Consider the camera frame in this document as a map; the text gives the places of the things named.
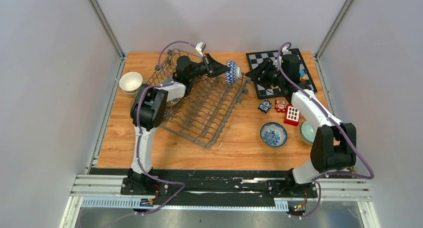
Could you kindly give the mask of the blue white zigzag bowl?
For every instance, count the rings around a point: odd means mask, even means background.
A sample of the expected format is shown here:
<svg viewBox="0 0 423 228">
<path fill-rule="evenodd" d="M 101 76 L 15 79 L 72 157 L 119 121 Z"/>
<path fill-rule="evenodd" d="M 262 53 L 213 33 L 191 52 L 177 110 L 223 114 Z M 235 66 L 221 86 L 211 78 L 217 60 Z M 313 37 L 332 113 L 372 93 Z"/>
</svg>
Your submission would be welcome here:
<svg viewBox="0 0 423 228">
<path fill-rule="evenodd" d="M 227 84 L 232 85 L 241 78 L 241 68 L 232 60 L 228 60 L 226 66 L 229 68 L 229 71 L 225 72 L 225 81 Z"/>
</svg>

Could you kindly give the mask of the white bowl blue roses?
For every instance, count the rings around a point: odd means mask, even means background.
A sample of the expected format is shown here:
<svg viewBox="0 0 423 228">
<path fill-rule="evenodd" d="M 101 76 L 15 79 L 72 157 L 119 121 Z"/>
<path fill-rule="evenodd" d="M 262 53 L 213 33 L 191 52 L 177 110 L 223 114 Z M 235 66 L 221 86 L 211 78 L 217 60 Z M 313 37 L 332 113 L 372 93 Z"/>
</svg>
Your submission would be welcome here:
<svg viewBox="0 0 423 228">
<path fill-rule="evenodd" d="M 286 129 L 276 122 L 268 122 L 264 124 L 259 133 L 262 141 L 271 147 L 280 147 L 284 145 L 288 139 Z"/>
</svg>

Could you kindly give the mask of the mint green leaf bowl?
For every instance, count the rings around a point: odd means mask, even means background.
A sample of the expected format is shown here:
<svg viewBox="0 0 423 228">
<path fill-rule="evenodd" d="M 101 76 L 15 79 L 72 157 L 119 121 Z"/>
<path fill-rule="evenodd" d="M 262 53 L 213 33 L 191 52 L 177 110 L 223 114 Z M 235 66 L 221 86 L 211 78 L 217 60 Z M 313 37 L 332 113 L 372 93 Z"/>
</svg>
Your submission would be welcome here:
<svg viewBox="0 0 423 228">
<path fill-rule="evenodd" d="M 312 145 L 316 136 L 316 131 L 313 129 L 308 121 L 304 121 L 300 126 L 300 136 L 302 140 Z"/>
</svg>

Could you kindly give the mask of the beige bowl with flower sprig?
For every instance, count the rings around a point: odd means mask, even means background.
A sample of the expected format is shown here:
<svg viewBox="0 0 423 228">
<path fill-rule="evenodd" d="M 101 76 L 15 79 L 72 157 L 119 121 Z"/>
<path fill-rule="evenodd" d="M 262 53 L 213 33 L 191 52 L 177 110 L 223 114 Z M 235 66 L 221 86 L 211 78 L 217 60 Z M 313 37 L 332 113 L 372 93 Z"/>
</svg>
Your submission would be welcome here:
<svg viewBox="0 0 423 228">
<path fill-rule="evenodd" d="M 122 90 L 135 90 L 143 84 L 143 77 L 137 72 L 128 72 L 119 80 L 119 87 Z"/>
</svg>

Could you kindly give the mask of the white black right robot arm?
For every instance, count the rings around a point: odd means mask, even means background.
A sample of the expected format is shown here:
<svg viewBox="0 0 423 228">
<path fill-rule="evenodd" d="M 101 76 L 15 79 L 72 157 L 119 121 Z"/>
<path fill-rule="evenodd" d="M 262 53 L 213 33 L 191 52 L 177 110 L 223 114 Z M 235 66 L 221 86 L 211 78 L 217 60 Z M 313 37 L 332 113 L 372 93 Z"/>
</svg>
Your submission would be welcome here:
<svg viewBox="0 0 423 228">
<path fill-rule="evenodd" d="M 299 196 L 310 183 L 326 172 L 343 170 L 355 165 L 356 128 L 333 116 L 316 98 L 306 83 L 300 80 L 300 62 L 296 55 L 266 58 L 255 69 L 246 73 L 254 83 L 268 88 L 277 86 L 286 100 L 311 124 L 316 132 L 310 159 L 290 171 L 285 190 L 292 197 Z"/>
</svg>

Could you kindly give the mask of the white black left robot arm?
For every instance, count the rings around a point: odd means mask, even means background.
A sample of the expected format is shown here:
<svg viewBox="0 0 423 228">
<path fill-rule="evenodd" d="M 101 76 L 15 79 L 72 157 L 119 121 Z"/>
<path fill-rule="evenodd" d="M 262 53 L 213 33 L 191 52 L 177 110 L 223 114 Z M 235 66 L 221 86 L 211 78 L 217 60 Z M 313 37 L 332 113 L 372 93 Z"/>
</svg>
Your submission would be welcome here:
<svg viewBox="0 0 423 228">
<path fill-rule="evenodd" d="M 203 55 L 201 62 L 193 62 L 186 55 L 180 56 L 173 74 L 167 73 L 161 66 L 159 68 L 169 76 L 167 81 L 158 85 L 142 84 L 130 110 L 136 134 L 131 173 L 136 177 L 133 187 L 142 195 L 153 188 L 153 181 L 147 177 L 153 167 L 154 136 L 164 119 L 166 104 L 187 96 L 196 77 L 217 77 L 230 71 L 230 67 L 217 62 L 208 53 Z"/>
</svg>

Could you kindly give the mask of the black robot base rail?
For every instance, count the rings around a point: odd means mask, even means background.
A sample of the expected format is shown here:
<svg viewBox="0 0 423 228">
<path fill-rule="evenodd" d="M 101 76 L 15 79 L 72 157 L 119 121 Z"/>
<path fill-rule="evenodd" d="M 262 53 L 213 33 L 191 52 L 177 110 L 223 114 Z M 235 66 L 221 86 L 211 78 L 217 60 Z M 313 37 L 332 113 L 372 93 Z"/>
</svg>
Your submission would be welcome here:
<svg viewBox="0 0 423 228">
<path fill-rule="evenodd" d="M 312 185 L 285 181 L 285 170 L 165 170 L 153 169 L 149 178 L 127 172 L 120 193 L 153 196 L 157 205 L 175 195 L 168 204 L 209 207 L 271 207 L 275 198 L 318 197 Z"/>
</svg>

